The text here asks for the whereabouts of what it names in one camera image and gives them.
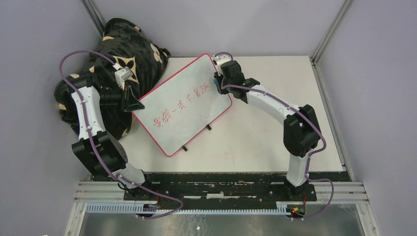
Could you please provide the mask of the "red framed whiteboard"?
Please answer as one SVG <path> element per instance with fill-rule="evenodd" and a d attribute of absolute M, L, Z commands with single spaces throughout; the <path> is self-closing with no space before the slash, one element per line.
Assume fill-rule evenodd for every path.
<path fill-rule="evenodd" d="M 139 99 L 144 108 L 133 114 L 167 157 L 232 106 L 218 93 L 215 72 L 212 57 L 202 54 Z"/>

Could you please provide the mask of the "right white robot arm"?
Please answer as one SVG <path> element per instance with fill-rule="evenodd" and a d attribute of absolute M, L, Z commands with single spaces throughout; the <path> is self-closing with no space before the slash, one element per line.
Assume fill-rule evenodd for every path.
<path fill-rule="evenodd" d="M 231 94 L 283 126 L 283 144 L 290 154 L 284 194 L 290 200 L 297 200 L 304 194 L 303 185 L 308 182 L 310 158 L 319 152 L 318 142 L 324 140 L 314 108 L 308 104 L 297 106 L 268 92 L 259 81 L 246 78 L 240 64 L 233 59 L 214 58 L 213 63 L 220 94 Z"/>

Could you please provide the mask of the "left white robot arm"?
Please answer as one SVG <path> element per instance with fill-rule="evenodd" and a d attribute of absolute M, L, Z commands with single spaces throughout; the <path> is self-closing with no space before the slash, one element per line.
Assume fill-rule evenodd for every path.
<path fill-rule="evenodd" d="M 155 188 L 147 182 L 143 170 L 133 167 L 121 143 L 105 128 L 101 107 L 124 105 L 130 98 L 131 89 L 99 92 L 92 80 L 83 77 L 69 86 L 71 100 L 75 106 L 79 122 L 78 141 L 72 144 L 72 151 L 94 177 L 110 177 L 127 189 L 136 189 L 143 200 L 154 196 Z"/>

